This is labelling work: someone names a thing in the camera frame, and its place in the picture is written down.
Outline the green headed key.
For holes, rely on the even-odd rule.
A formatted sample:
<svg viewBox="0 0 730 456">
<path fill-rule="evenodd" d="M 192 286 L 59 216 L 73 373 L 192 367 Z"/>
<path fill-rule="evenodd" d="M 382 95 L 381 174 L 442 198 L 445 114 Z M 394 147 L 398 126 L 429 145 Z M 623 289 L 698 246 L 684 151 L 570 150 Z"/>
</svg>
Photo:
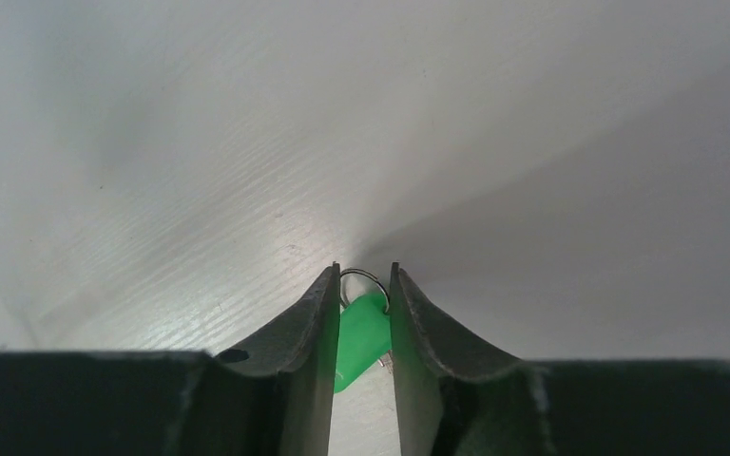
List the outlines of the green headed key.
<svg viewBox="0 0 730 456">
<path fill-rule="evenodd" d="M 340 279 L 347 276 L 367 278 L 376 292 L 354 300 L 341 292 L 334 393 L 346 390 L 374 363 L 384 365 L 382 357 L 392 349 L 391 304 L 386 287 L 376 275 L 359 268 L 340 273 Z"/>
</svg>

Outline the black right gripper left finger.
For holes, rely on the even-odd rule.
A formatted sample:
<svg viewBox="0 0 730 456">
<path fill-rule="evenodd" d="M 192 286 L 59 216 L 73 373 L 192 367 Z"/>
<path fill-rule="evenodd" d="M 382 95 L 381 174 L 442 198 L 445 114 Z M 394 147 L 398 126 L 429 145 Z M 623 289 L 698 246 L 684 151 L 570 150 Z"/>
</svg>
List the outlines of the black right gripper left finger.
<svg viewBox="0 0 730 456">
<path fill-rule="evenodd" d="M 340 268 L 217 355 L 0 352 L 0 455 L 324 455 Z"/>
</svg>

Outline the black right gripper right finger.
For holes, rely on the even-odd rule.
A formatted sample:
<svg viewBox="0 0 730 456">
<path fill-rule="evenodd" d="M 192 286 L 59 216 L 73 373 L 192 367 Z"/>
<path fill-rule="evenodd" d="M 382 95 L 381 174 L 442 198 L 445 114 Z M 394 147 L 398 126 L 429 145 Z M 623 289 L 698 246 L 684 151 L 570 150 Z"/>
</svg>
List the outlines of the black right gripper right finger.
<svg viewBox="0 0 730 456">
<path fill-rule="evenodd" d="M 391 270 L 405 455 L 730 455 L 730 360 L 524 360 Z"/>
</svg>

